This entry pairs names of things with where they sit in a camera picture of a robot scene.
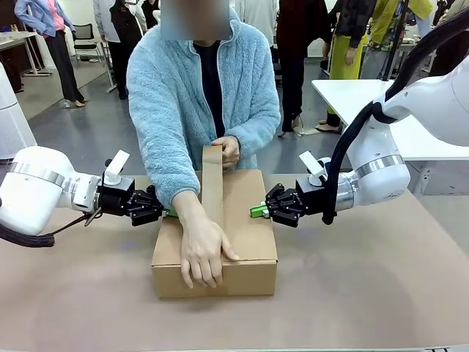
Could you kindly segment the person's right hand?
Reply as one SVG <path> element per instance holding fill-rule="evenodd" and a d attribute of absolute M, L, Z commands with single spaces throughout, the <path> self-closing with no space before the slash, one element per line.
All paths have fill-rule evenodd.
<path fill-rule="evenodd" d="M 186 285 L 221 285 L 223 256 L 231 261 L 240 259 L 224 231 L 207 216 L 183 219 L 182 229 L 181 274 Z"/>

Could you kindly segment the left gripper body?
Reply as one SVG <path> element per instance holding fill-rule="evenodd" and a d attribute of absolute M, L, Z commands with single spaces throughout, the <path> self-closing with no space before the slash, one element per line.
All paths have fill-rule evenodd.
<path fill-rule="evenodd" d="M 97 187 L 97 207 L 104 214 L 126 216 L 127 203 L 135 191 L 135 180 L 123 177 L 116 185 L 101 183 Z"/>

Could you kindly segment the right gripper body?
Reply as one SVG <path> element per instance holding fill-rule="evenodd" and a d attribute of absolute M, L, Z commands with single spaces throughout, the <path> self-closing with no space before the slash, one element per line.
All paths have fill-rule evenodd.
<path fill-rule="evenodd" d="M 295 189 L 304 215 L 310 216 L 324 211 L 328 201 L 328 190 L 325 187 L 313 186 L 308 178 L 298 178 Z"/>

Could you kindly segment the person's left hand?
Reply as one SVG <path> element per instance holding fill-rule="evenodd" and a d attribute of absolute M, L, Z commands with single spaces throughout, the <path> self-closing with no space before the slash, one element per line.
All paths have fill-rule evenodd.
<path fill-rule="evenodd" d="M 234 168 L 240 160 L 239 141 L 234 136 L 223 136 L 211 143 L 212 146 L 221 146 L 222 165 L 224 169 Z"/>

